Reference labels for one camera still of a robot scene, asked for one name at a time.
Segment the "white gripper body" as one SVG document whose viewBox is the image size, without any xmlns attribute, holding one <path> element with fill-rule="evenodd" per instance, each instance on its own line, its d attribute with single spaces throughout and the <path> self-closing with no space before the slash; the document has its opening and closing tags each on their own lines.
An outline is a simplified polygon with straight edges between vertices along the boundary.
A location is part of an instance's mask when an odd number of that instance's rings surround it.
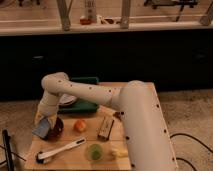
<svg viewBox="0 0 213 171">
<path fill-rule="evenodd" d="M 46 119 L 47 122 L 50 124 L 50 128 L 53 129 L 56 125 L 57 115 L 53 114 L 46 116 L 41 112 L 37 112 L 34 119 L 34 125 L 37 126 L 42 119 Z"/>
</svg>

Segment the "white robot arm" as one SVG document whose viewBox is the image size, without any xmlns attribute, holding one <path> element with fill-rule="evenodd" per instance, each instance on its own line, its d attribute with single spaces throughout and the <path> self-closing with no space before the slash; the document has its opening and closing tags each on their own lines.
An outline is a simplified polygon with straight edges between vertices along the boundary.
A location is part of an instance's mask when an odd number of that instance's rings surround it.
<svg viewBox="0 0 213 171">
<path fill-rule="evenodd" d="M 43 97 L 39 102 L 33 133 L 40 138 L 56 125 L 59 101 L 69 94 L 121 114 L 133 171 L 178 171 L 167 126 L 156 94 L 142 81 L 121 87 L 72 82 L 64 72 L 42 78 Z"/>
</svg>

